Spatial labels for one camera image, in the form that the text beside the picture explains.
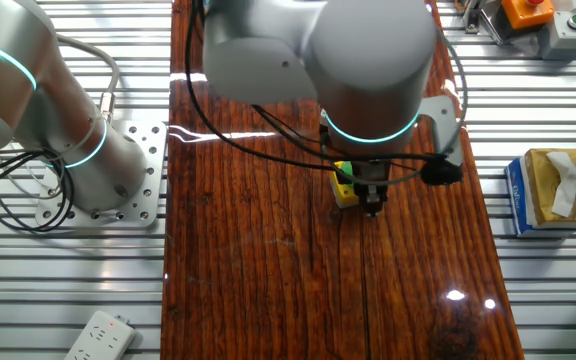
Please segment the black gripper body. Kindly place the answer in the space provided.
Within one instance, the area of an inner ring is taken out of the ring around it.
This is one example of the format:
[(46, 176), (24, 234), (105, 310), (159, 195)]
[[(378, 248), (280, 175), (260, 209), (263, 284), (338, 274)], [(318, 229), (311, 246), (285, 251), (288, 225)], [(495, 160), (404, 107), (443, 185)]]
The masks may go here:
[(356, 195), (360, 198), (386, 198), (389, 186), (387, 179), (359, 177), (356, 182)]

